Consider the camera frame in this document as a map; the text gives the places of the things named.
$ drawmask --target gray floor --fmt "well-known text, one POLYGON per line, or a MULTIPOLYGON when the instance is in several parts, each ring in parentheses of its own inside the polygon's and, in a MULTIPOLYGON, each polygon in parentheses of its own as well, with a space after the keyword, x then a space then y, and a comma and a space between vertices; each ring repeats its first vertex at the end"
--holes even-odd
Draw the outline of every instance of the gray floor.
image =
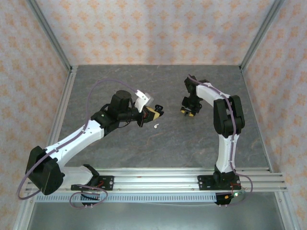
MULTIPOLYGON (((212 107, 202 102, 203 108, 196 117, 184 117, 180 112, 182 99, 188 96, 184 85, 188 74, 199 80, 207 79, 219 90, 241 97, 246 126, 238 140, 236 166, 267 167, 251 102, 237 66, 79 66, 60 139, 82 126, 87 94, 102 78, 120 79, 148 92, 155 99, 153 105, 162 105, 165 114, 143 128, 130 124, 115 130, 73 157, 67 165, 213 168, 218 155, 218 136, 213 127, 212 107)), ((117 83, 98 86, 90 100, 91 114, 109 103, 120 89, 129 91, 117 83)))
POLYGON ((33 214, 28 230, 284 229, 274 193, 253 193, 246 202, 227 208, 198 203, 104 203, 80 210, 68 203, 36 203, 33 214))

